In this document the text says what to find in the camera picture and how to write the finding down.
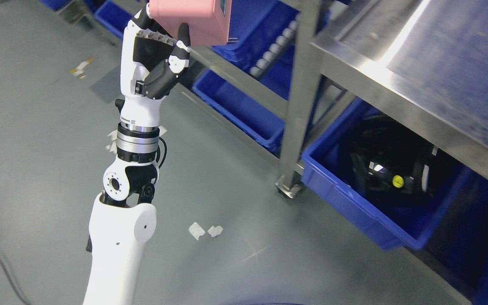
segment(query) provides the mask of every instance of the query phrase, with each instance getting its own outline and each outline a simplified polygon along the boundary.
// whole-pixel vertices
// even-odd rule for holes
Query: robotic hand
[[[159,179],[159,108],[189,65],[189,27],[174,40],[149,15],[149,5],[129,21],[122,47],[116,159],[103,175],[104,190],[89,220],[91,273],[84,305],[131,305],[145,243],[156,225],[151,204]],[[129,207],[127,198],[139,194]]]

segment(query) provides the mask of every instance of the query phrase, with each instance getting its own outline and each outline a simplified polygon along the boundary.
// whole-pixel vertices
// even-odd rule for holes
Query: yellow dot
[[[400,189],[401,187],[404,186],[404,178],[402,178],[399,175],[395,175],[393,177],[393,185],[397,188]]]

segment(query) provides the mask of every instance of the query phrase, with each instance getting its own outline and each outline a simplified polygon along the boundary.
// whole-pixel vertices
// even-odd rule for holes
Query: metal table leg
[[[280,152],[280,179],[276,184],[289,198],[300,190],[295,170],[320,80],[321,52],[310,42],[316,33],[321,5],[321,0],[308,0],[300,11],[290,103]]]

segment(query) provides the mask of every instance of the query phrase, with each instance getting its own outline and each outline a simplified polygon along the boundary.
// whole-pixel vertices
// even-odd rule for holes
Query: stainless steel table
[[[488,179],[488,0],[363,0],[314,45],[320,73]]]

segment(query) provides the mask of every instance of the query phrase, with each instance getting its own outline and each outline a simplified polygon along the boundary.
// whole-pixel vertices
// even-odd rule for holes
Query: black helmet
[[[341,140],[341,179],[374,205],[424,206],[456,161],[385,114],[369,116]]]

